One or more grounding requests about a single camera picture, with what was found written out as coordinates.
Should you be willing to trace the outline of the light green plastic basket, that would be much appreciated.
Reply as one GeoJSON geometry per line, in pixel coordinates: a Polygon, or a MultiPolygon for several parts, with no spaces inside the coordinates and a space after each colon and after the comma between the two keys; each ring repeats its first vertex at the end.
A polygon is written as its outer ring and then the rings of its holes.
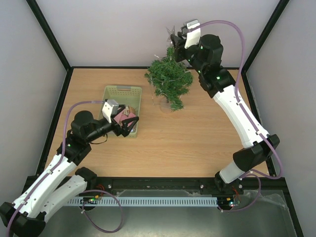
{"type": "Polygon", "coordinates": [[[120,105],[129,105],[139,116],[142,88],[137,86],[108,85],[105,87],[103,100],[113,99],[120,105]]]}

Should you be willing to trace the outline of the small green christmas tree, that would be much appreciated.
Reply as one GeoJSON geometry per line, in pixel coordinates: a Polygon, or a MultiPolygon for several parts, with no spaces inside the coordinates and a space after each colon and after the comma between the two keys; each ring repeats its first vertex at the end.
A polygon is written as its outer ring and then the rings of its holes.
{"type": "Polygon", "coordinates": [[[153,86],[155,96],[166,99],[171,111],[184,108],[181,97],[189,93],[194,77],[184,63],[175,61],[174,47],[169,46],[164,57],[154,60],[144,77],[153,86]]]}

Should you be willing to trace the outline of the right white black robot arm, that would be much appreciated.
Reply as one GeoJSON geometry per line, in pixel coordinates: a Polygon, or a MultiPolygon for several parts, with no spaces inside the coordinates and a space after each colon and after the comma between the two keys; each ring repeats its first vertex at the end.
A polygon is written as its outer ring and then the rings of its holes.
{"type": "Polygon", "coordinates": [[[218,36],[190,39],[171,35],[170,38],[176,62],[186,60],[198,72],[201,87],[223,109],[241,140],[243,148],[214,177],[216,190],[227,193],[238,178],[272,156],[279,137],[262,127],[244,102],[232,75],[221,66],[223,46],[218,36]]]}

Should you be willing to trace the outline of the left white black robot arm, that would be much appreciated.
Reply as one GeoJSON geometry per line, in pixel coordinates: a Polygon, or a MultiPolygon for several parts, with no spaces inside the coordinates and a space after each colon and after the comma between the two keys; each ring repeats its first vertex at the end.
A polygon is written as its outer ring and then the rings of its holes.
{"type": "Polygon", "coordinates": [[[97,175],[78,165],[91,151],[94,140],[113,132],[127,137],[138,122],[138,116],[116,120],[125,110],[114,100],[103,102],[102,119],[96,120],[89,111],[78,112],[70,130],[64,129],[63,141],[52,161],[35,182],[14,202],[4,202],[0,217],[6,226],[6,236],[37,237],[46,223],[71,198],[91,193],[97,175]]]}

